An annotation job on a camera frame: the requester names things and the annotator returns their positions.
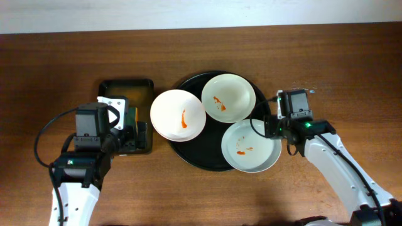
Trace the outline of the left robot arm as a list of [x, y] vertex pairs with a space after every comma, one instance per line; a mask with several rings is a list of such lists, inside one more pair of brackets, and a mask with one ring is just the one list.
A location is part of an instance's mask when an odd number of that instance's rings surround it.
[[115, 156], [147, 146], [147, 124], [134, 107], [89, 103], [75, 109], [76, 132], [49, 165], [53, 186], [50, 225], [88, 225]]

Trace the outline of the grey-white plate with ketchup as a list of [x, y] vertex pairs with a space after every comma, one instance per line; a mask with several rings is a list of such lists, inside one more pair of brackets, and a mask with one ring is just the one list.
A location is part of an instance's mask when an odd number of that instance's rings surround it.
[[272, 167], [280, 157], [282, 145], [279, 139], [260, 136], [263, 131], [263, 121], [257, 119], [231, 125], [221, 140], [225, 160], [246, 173], [259, 173]]

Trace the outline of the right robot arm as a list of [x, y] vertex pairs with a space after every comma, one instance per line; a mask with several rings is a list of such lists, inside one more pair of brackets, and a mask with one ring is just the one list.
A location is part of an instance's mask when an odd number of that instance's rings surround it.
[[265, 115], [263, 122], [266, 137], [286, 139], [321, 172], [344, 204], [349, 225], [401, 225], [401, 202], [359, 166], [328, 121]]

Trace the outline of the green and orange sponge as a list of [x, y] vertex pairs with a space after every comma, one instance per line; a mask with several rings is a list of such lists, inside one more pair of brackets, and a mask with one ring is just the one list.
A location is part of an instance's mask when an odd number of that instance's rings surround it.
[[128, 126], [135, 126], [138, 122], [138, 109], [136, 107], [129, 107], [126, 114], [126, 124]]

